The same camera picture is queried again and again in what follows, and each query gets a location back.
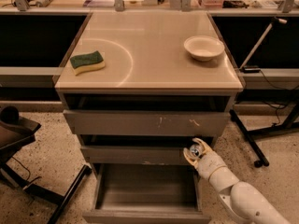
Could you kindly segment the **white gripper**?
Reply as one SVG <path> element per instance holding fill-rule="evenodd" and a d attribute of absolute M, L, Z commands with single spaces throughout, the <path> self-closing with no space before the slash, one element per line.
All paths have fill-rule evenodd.
<path fill-rule="evenodd" d="M 198 174 L 208 180 L 215 172 L 218 172 L 220 169 L 226 168 L 224 160 L 220 155 L 218 155 L 213 149 L 202 139 L 193 138 L 194 145 L 201 145 L 204 149 L 201 159 L 195 158 L 192 156 L 189 149 L 183 149 L 183 155 L 186 161 L 196 168 Z"/>

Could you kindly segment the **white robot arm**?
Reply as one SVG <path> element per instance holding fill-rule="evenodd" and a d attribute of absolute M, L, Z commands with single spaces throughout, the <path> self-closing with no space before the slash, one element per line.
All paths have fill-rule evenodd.
<path fill-rule="evenodd" d="M 218 193 L 222 205 L 237 224 L 291 224 L 251 184 L 241 181 L 205 141 L 193 138 L 183 149 L 186 161 Z"/>

